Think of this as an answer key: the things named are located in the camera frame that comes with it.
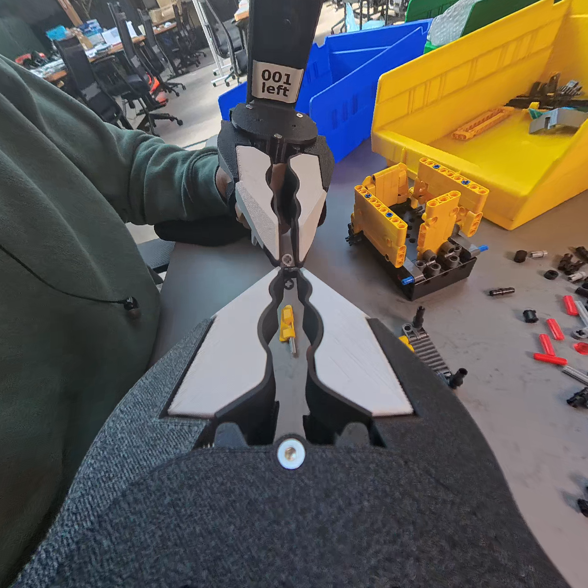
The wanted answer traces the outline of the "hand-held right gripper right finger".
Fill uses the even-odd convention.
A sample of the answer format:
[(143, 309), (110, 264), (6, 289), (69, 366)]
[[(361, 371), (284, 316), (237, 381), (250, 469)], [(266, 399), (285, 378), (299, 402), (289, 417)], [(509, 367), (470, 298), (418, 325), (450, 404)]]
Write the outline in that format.
[(306, 269), (297, 291), (303, 305), (306, 352), (305, 436), (316, 445), (333, 445), (350, 424), (360, 424), (368, 439), (382, 445), (373, 431), (378, 419), (414, 415), (384, 343), (393, 334)]

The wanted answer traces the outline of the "blue plastic bin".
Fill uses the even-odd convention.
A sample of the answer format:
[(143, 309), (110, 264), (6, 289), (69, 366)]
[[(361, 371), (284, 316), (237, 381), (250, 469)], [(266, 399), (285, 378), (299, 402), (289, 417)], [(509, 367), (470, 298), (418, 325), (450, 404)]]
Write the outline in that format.
[(431, 22), (364, 27), (313, 44), (296, 108), (316, 123), (335, 162), (371, 136), (379, 78), (423, 55)]

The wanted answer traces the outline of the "yellow black lego model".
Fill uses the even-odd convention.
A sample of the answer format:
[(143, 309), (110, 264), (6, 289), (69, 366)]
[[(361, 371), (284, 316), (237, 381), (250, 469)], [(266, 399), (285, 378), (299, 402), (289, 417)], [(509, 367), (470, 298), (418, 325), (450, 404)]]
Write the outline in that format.
[(472, 242), (489, 189), (427, 157), (409, 187), (398, 163), (355, 187), (348, 245), (365, 244), (413, 302), (467, 279), (487, 246)]

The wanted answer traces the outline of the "pile of small lego pins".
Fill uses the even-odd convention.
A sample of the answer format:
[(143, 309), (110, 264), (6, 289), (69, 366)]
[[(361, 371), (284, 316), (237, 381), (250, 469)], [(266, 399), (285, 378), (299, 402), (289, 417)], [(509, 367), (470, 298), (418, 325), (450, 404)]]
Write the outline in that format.
[(519, 500), (532, 497), (541, 512), (555, 503), (587, 525), (587, 325), (575, 297), (549, 258), (511, 261), (511, 248), (484, 254), (491, 277), (484, 292), (514, 288), (488, 297), (483, 335), (492, 344), (488, 379), (492, 434)]

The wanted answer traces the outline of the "green plastic bin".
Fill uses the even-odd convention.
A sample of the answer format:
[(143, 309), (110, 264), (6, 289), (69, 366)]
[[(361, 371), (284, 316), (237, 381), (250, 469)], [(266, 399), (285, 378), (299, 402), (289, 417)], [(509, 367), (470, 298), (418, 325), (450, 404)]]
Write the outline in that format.
[[(404, 11), (405, 22), (433, 19), (447, 10), (455, 2), (457, 1), (408, 1)], [(535, 1), (494, 2), (495, 3), (492, 5), (492, 8), (488, 11), (488, 23), (485, 26), (505, 18), (517, 11), (527, 8), (528, 6), (535, 3)]]

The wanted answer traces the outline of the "person's left forearm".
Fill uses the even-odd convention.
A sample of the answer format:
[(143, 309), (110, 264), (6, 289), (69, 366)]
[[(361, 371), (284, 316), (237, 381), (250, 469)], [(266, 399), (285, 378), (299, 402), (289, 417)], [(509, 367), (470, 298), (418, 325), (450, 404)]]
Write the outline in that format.
[(217, 149), (187, 151), (138, 130), (106, 128), (113, 140), (104, 147), (99, 191), (124, 222), (151, 225), (163, 240), (209, 247), (249, 234), (217, 190)]

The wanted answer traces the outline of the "grey yellow lego subassembly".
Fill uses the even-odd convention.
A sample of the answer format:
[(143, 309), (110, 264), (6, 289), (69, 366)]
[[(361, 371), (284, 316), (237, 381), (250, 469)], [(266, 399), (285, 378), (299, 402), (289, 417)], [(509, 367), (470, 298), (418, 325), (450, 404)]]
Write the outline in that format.
[(424, 306), (419, 306), (413, 320), (402, 326), (399, 340), (407, 346), (417, 358), (441, 378), (452, 390), (463, 385), (467, 370), (458, 369), (451, 372), (447, 363), (424, 329)]

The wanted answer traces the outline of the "grey lego motor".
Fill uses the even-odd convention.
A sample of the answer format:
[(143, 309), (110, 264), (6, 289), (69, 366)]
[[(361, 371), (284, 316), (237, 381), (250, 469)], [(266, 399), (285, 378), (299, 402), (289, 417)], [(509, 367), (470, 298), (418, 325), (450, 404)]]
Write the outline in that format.
[(529, 134), (573, 134), (587, 121), (587, 112), (572, 107), (545, 111), (531, 120)]

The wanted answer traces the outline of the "black lego beam with gears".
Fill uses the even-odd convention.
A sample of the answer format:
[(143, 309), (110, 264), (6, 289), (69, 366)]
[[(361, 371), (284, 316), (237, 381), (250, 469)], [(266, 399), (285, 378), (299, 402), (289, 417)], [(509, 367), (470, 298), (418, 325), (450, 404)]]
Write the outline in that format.
[(526, 95), (512, 98), (505, 106), (538, 111), (571, 107), (586, 112), (587, 94), (584, 93), (581, 82), (572, 79), (561, 85), (560, 76), (560, 73), (555, 73), (547, 82), (534, 82)]

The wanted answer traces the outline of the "black mesh chair back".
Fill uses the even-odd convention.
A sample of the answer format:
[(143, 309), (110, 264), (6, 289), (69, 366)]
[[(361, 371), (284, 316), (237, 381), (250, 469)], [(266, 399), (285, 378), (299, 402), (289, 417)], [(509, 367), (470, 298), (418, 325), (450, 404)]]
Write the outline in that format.
[(175, 242), (160, 238), (136, 244), (146, 265), (156, 274), (167, 271)]

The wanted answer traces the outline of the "black office chair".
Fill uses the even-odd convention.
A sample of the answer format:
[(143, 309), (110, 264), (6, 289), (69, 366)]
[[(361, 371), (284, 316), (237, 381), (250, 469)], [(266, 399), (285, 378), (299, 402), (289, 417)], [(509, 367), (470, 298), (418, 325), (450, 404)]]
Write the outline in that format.
[(55, 46), (65, 64), (68, 79), (76, 97), (104, 122), (132, 130), (132, 125), (123, 114), (121, 107), (95, 75), (91, 62), (77, 37), (57, 40)]
[(153, 136), (158, 136), (155, 132), (156, 121), (168, 120), (183, 125), (183, 121), (176, 116), (162, 112), (164, 104), (160, 103), (151, 92), (150, 73), (151, 70), (145, 67), (143, 60), (138, 55), (135, 45), (126, 24), (126, 17), (115, 5), (109, 2), (108, 7), (116, 23), (116, 28), (121, 39), (123, 53), (125, 55), (126, 67), (130, 75), (127, 77), (127, 86), (129, 90), (122, 94), (130, 107), (135, 107), (138, 102), (142, 106), (139, 113), (143, 113), (143, 119), (138, 123), (137, 128)]

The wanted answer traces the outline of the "yellow plastic bin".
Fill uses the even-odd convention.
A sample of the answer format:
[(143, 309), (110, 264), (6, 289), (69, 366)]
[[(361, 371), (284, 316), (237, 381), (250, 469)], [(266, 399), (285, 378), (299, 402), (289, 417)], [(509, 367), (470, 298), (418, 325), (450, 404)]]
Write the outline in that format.
[(452, 133), (560, 73), (587, 95), (587, 1), (539, 1), (383, 74), (372, 150), (411, 178), (429, 158), (489, 189), (483, 215), (513, 230), (587, 190), (587, 124), (529, 133), (517, 109), (468, 141)]

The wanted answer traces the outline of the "long wooden office desk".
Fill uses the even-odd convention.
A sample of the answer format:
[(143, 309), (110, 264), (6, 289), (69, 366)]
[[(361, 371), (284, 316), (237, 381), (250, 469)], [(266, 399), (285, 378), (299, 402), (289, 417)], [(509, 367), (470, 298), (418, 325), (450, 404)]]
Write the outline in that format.
[[(163, 25), (156, 26), (153, 28), (153, 33), (158, 36), (169, 31), (173, 31), (177, 28), (177, 23), (166, 22)], [(114, 56), (119, 52), (123, 51), (123, 45), (120, 37), (111, 34), (111, 40), (117, 40), (117, 43), (100, 43), (92, 49), (85, 50), (86, 57), (90, 63), (98, 62), (100, 60)], [(45, 79), (47, 82), (56, 83), (61, 79), (64, 79), (68, 75), (68, 69), (63, 59), (50, 62), (39, 68), (35, 68), (31, 71), (37, 77)]]

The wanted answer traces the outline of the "heap of plastic bags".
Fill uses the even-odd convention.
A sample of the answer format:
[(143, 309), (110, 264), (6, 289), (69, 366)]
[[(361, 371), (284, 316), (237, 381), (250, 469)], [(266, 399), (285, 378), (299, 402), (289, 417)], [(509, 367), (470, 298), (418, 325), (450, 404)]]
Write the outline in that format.
[(427, 44), (442, 47), (488, 23), (494, 1), (457, 1), (432, 20)]

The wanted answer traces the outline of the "orange lego frame panel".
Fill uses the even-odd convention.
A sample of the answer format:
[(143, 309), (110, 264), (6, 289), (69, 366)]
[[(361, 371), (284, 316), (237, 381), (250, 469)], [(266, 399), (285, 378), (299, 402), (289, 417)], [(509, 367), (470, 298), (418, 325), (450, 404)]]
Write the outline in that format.
[(514, 111), (514, 107), (497, 107), (489, 109), (454, 130), (451, 134), (451, 138), (457, 141), (469, 141), (505, 121), (514, 113)]

